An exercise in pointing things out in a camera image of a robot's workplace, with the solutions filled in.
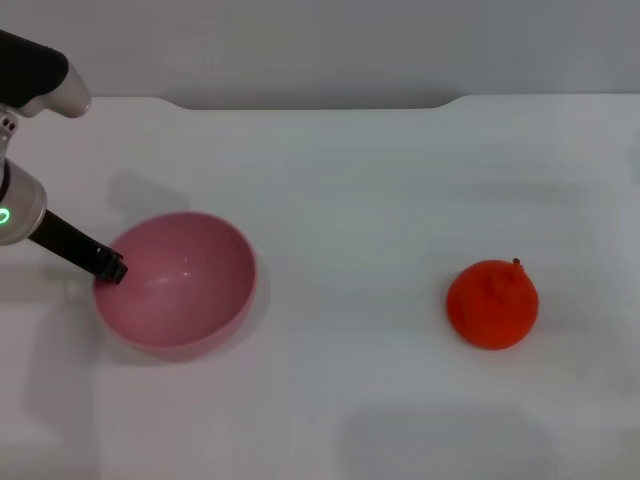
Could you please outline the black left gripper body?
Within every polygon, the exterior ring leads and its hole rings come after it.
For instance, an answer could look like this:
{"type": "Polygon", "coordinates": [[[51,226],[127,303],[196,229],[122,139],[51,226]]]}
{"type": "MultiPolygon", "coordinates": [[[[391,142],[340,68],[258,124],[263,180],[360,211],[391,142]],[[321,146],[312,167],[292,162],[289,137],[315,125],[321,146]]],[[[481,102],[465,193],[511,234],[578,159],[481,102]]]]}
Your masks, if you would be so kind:
{"type": "Polygon", "coordinates": [[[101,249],[112,250],[49,210],[29,239],[93,276],[97,253],[101,249]]]}

